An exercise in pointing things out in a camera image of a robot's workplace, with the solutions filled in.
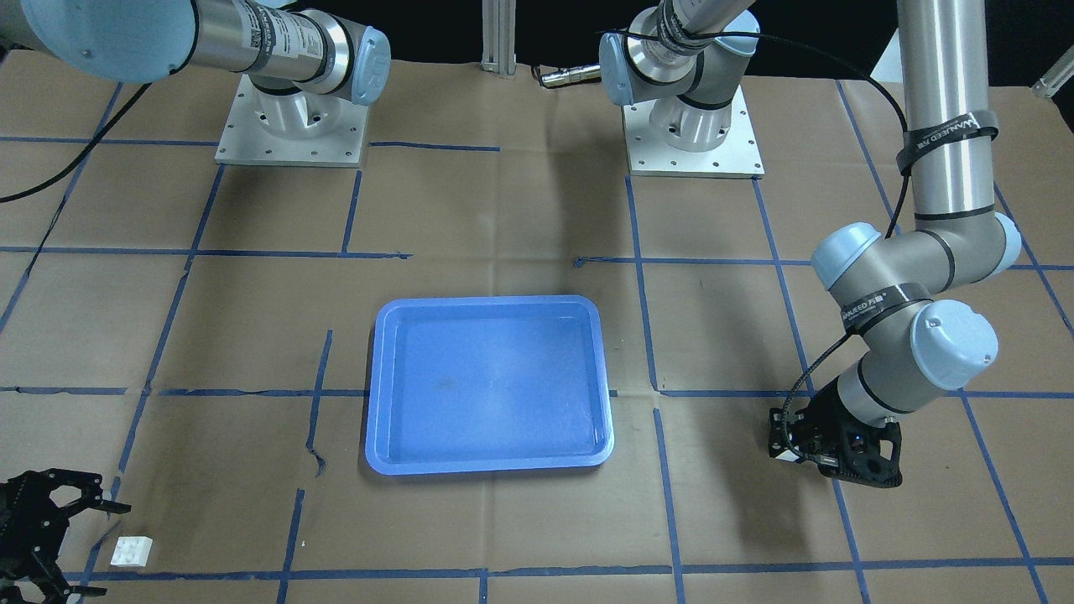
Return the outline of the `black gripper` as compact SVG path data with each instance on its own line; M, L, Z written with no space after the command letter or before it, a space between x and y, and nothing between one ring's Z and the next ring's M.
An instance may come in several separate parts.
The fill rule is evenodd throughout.
M70 519L86 509L130 513L102 497L102 476L89 471L25 471L3 483L1 575L3 603L27 603L15 583L34 583L44 603L106 596L104 587L70 585L57 565Z
M899 422L872 427L859 421L844 408L837 382L828 383L798 412L769 409L769 456L782 450L803 455L825 477L897 488L903 481L901 445Z

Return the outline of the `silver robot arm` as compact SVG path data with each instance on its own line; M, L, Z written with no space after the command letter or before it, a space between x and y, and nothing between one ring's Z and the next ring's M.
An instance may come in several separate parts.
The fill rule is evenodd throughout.
M64 179L154 81L191 64L241 76L220 164L355 168L391 61L383 32L297 1L4 1L3 54L26 49L137 91L69 166L4 202Z
M666 142L716 148L721 134L682 140L682 118L728 123L736 91L766 35L748 1L663 1L626 29L603 32L599 69L615 106L654 101ZM768 454L816 464L821 474L875 488L901 485L900 421L963 388L997 358L993 327L943 292L993 278L1015 263L1024 238L998 213L982 1L897 4L905 105L896 106L896 164L912 192L915 228L882 234L851 222L811 256L839 306L844 337L867 353L810 398L769 409Z

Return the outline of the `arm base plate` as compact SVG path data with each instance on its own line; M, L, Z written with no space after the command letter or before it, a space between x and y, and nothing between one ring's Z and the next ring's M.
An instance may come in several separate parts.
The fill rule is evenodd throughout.
M240 167L359 168L369 107L334 96L284 95L243 75L215 161Z
M717 110L664 98L622 114L632 175L755 179L766 173L742 87Z

